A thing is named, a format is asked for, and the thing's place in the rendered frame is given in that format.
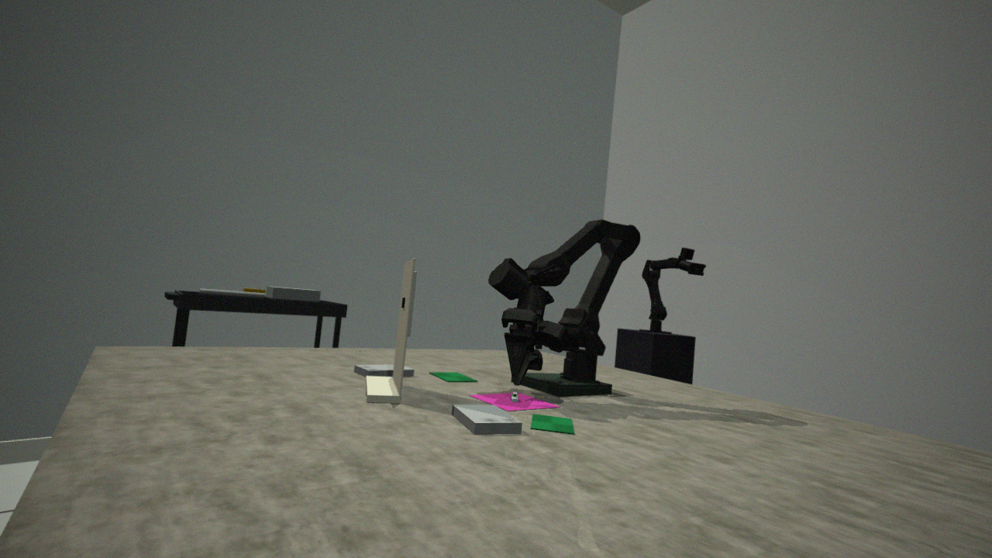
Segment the magenta square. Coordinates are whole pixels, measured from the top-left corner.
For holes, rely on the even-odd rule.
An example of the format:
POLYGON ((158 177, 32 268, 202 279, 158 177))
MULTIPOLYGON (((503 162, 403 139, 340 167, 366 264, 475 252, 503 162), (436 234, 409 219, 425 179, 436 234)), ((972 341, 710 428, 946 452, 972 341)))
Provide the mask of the magenta square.
POLYGON ((522 393, 518 393, 518 403, 512 402, 511 394, 513 393, 498 393, 498 394, 469 394, 469 396, 474 397, 480 401, 484 401, 488 404, 497 406, 505 411, 521 411, 521 410, 531 410, 531 409, 541 409, 541 408, 560 408, 555 404, 550 404, 544 402, 534 397, 525 396, 522 393))

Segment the green flat square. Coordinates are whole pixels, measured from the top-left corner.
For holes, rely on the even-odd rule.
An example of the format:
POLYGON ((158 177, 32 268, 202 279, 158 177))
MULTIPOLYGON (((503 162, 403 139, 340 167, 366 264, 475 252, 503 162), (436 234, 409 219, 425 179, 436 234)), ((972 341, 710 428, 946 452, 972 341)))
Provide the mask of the green flat square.
POLYGON ((460 374, 460 372, 429 372, 435 377, 444 379, 447 382, 462 382, 462 381, 476 381, 471 377, 465 377, 465 375, 460 374))
POLYGON ((555 432, 555 433, 574 434, 573 427, 574 427, 573 419, 532 414, 532 423, 530 429, 555 432))

